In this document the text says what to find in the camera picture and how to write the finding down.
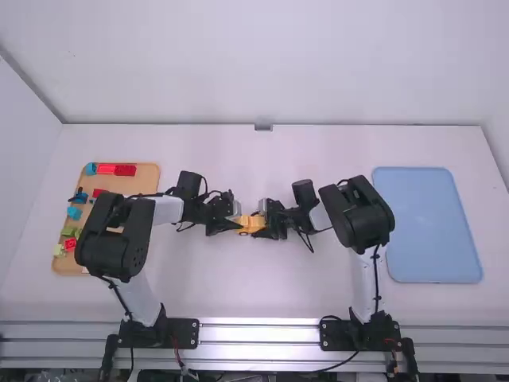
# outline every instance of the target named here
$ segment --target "colorful toy block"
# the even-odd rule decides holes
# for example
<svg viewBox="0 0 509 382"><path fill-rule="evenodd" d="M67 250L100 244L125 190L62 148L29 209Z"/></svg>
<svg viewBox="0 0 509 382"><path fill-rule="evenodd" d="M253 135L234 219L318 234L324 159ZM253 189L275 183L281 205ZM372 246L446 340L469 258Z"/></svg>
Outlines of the colorful toy block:
<svg viewBox="0 0 509 382"><path fill-rule="evenodd" d="M77 241L76 241L75 237L65 240L64 241L65 251L67 251L67 252L73 251L74 248L76 248L76 243L77 243Z"/></svg>
<svg viewBox="0 0 509 382"><path fill-rule="evenodd" d="M84 205L85 203L87 203L87 199L88 199L87 193L77 193L74 196L73 202L77 203L78 205Z"/></svg>
<svg viewBox="0 0 509 382"><path fill-rule="evenodd" d="M85 175L95 175L97 171L97 165L95 163L88 163L85 166Z"/></svg>
<svg viewBox="0 0 509 382"><path fill-rule="evenodd" d="M67 207L67 215L73 220L79 220L81 218L82 213L83 211L81 211L74 205L70 205Z"/></svg>
<svg viewBox="0 0 509 382"><path fill-rule="evenodd" d="M110 165L108 163L99 163L97 165L96 173L101 173L103 175L112 175L115 172L116 165Z"/></svg>
<svg viewBox="0 0 509 382"><path fill-rule="evenodd" d="M77 228L75 231L74 231L74 237L76 238L76 240L78 240L80 238L80 235L81 235L81 232L83 231L82 228Z"/></svg>
<svg viewBox="0 0 509 382"><path fill-rule="evenodd" d="M92 197L97 198L101 193L106 192L107 189L94 189L94 192L92 193Z"/></svg>
<svg viewBox="0 0 509 382"><path fill-rule="evenodd" d="M62 244L57 244L53 249L53 256L57 258L65 257L65 250Z"/></svg>
<svg viewBox="0 0 509 382"><path fill-rule="evenodd" d="M118 177L133 177L136 175L135 165L117 165L114 174Z"/></svg>
<svg viewBox="0 0 509 382"><path fill-rule="evenodd" d="M74 236L74 232L76 231L76 227L69 227L69 226L65 226L62 228L62 230L60 231L60 234L62 236Z"/></svg>
<svg viewBox="0 0 509 382"><path fill-rule="evenodd" d="M69 203L77 203L78 205L84 205L87 203L88 194L83 192L83 187L79 187L74 197L68 199Z"/></svg>

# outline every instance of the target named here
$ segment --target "yellow object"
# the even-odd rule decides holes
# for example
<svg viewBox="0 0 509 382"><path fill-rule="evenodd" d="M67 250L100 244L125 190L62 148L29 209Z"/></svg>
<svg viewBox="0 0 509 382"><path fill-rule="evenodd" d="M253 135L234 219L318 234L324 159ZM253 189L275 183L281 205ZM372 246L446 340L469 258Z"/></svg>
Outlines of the yellow object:
<svg viewBox="0 0 509 382"><path fill-rule="evenodd" d="M242 215L237 218L236 222L243 226L237 230L239 235L250 235L265 228L265 217L262 215Z"/></svg>

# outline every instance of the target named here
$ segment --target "wooden tray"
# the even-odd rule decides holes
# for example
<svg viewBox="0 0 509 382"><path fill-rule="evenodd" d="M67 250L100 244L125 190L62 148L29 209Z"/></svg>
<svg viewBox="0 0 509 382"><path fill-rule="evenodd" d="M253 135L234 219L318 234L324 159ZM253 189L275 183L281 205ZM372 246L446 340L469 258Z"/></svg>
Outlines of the wooden tray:
<svg viewBox="0 0 509 382"><path fill-rule="evenodd" d="M76 186L83 187L83 192L88 194L90 199L94 189L106 189L113 193L122 193L124 195L132 195L135 193L156 193L157 186L159 184L159 166L155 163L133 163L137 166L136 175L134 177L117 177L115 175L101 175L96 174L92 176L85 175L84 169L81 171L80 179ZM67 216L63 227L77 227L82 228L85 225L85 221L92 210L93 204L85 203L84 205L75 205L83 211L81 219L73 220ZM67 237L60 236L58 244L63 244ZM76 264L74 260L74 252L67 252L67 255L63 258L53 257L52 269L58 274L63 276L77 276L87 275L87 269Z"/></svg>

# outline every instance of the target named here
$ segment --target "blue mat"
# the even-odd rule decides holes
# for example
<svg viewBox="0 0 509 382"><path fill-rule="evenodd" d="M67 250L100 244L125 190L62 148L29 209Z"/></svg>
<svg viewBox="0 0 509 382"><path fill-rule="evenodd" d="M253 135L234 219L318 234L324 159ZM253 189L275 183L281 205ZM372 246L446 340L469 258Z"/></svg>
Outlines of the blue mat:
<svg viewBox="0 0 509 382"><path fill-rule="evenodd" d="M452 174L439 167L379 167L375 188L396 228L387 246L390 276L401 283L478 283L483 278Z"/></svg>

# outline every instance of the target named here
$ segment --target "red block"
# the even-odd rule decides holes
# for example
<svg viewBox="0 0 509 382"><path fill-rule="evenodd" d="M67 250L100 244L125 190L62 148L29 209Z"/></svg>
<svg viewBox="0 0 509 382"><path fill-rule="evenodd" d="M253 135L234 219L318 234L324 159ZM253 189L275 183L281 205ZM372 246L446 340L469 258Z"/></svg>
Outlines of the red block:
<svg viewBox="0 0 509 382"><path fill-rule="evenodd" d="M99 163L95 173L101 174L113 174L115 172L116 165L109 165L107 163Z"/></svg>
<svg viewBox="0 0 509 382"><path fill-rule="evenodd" d="M97 198L101 193L106 192L107 189L94 189L94 192L92 193L92 197Z"/></svg>
<svg viewBox="0 0 509 382"><path fill-rule="evenodd" d="M71 251L76 247L76 238L72 237L64 241L64 248L66 251Z"/></svg>
<svg viewBox="0 0 509 382"><path fill-rule="evenodd" d="M119 177L133 177L135 174L135 165L117 165L115 167L115 175Z"/></svg>

